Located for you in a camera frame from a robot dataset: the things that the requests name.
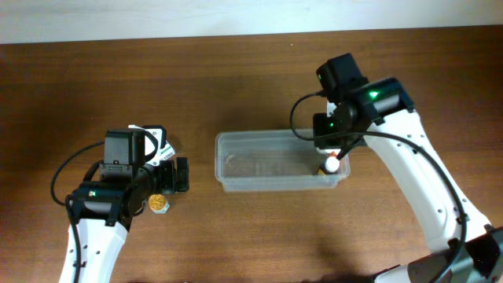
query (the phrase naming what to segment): brown tabletop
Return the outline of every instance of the brown tabletop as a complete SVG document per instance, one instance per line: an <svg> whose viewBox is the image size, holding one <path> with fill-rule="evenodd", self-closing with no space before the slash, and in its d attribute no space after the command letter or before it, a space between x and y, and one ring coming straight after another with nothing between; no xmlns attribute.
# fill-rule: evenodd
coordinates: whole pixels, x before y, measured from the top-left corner
<svg viewBox="0 0 503 283"><path fill-rule="evenodd" d="M503 27L343 31L0 46L0 281L54 282L68 242L50 179L76 150L113 127L162 124L189 158L191 190L165 215L134 219L112 282L315 280L376 273L428 254L387 168L350 154L335 189L224 193L215 136L288 128L315 70L352 52L371 80L398 77L458 185L503 225ZM298 124L325 110L299 108ZM57 181L63 198L102 157L78 157Z"/></svg>

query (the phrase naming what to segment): plastic container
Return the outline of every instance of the plastic container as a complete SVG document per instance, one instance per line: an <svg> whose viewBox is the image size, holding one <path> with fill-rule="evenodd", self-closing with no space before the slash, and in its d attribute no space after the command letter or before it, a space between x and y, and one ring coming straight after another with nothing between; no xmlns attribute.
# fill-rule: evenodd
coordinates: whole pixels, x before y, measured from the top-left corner
<svg viewBox="0 0 503 283"><path fill-rule="evenodd" d="M299 130L305 136L312 130ZM290 130L221 133L215 146L215 177L227 192L332 189L350 174L349 159L334 175L315 175L326 160L312 141Z"/></svg>

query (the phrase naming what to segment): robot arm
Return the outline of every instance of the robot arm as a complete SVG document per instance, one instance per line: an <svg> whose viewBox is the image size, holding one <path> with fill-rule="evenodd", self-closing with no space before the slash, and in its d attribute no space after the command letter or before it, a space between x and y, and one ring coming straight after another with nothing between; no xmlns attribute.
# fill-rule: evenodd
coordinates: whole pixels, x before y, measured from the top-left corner
<svg viewBox="0 0 503 283"><path fill-rule="evenodd" d="M104 160L96 162L68 196L71 225L61 283L110 281L132 219L143 212L147 199L162 199L160 207L150 201L149 206L164 213L169 204L163 195L189 190L187 159L177 158L175 169L169 160L173 155L161 126L107 132ZM95 182L91 179L98 168Z"/></svg>
<svg viewBox="0 0 503 283"><path fill-rule="evenodd" d="M398 80L390 78L369 83L353 57L345 54L329 60L317 70L328 98L327 113L313 117L314 144L318 150L339 149L342 159L354 147L367 145L382 159L411 205L433 253L406 266L396 266L374 276L375 282L428 282L447 266L458 248L448 276L439 282L496 281L503 273L503 228L495 230L456 185L431 146L412 100ZM439 165L447 184L432 164L413 147L418 145ZM461 224L466 221L466 244Z"/></svg>

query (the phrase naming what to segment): white wall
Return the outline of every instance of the white wall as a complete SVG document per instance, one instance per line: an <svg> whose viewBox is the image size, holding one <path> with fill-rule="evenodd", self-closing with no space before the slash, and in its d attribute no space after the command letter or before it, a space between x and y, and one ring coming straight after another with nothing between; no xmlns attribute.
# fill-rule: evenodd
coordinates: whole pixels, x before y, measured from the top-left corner
<svg viewBox="0 0 503 283"><path fill-rule="evenodd" d="M503 0L0 0L0 43L503 24Z"/></svg>

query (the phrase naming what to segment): white bottle cap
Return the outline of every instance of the white bottle cap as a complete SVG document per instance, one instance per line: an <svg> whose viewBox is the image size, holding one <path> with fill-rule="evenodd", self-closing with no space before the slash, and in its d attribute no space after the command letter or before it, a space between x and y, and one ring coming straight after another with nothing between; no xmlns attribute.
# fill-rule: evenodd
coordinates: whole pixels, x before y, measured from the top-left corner
<svg viewBox="0 0 503 283"><path fill-rule="evenodd" d="M339 160L335 156L329 156L325 161L325 169L328 173L335 173L339 169Z"/></svg>

